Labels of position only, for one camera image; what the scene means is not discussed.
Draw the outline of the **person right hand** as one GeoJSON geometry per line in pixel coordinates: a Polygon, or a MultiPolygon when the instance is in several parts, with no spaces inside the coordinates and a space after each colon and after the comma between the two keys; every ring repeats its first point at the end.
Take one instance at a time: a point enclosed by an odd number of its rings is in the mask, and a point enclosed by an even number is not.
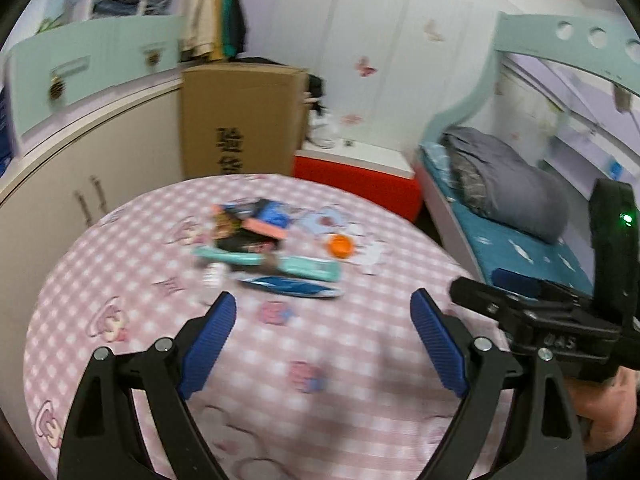
{"type": "Polygon", "coordinates": [[[565,385],[576,414],[591,422],[584,437],[587,454],[614,448],[631,433],[637,413],[639,373],[620,367],[604,384],[567,378],[565,385]]]}

